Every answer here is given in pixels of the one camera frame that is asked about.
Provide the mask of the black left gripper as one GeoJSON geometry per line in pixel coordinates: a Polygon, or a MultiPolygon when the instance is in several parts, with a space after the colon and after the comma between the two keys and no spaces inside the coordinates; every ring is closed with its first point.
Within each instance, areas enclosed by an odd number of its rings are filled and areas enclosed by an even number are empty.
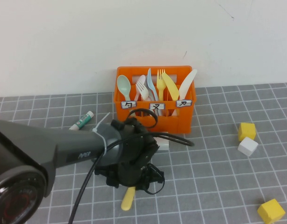
{"type": "Polygon", "coordinates": [[[96,175],[106,177],[106,184],[118,188],[119,185],[136,188],[149,188],[147,167],[136,168],[131,165],[110,165],[95,169],[96,175]]]}

